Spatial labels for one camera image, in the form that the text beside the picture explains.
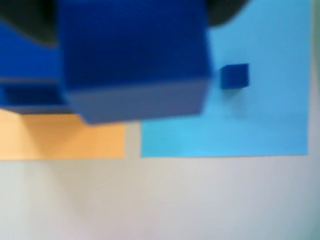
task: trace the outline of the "orange square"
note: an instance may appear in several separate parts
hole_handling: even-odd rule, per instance
[[[76,114],[0,110],[0,160],[123,158],[125,124],[89,126]]]

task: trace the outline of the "light blue paper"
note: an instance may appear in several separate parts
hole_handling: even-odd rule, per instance
[[[209,31],[213,64],[249,63],[250,86],[213,81],[202,115],[144,121],[143,157],[274,156],[308,153],[311,3],[252,0]]]

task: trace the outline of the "large blue block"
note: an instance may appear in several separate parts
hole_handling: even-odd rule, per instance
[[[58,10],[64,90],[88,123],[201,111],[204,0],[60,0]]]
[[[57,13],[57,48],[0,25],[0,108],[90,124],[202,110],[204,0],[58,0]]]

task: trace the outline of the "blue cube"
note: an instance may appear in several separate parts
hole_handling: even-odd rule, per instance
[[[220,87],[223,90],[249,86],[249,64],[231,64],[221,69]]]

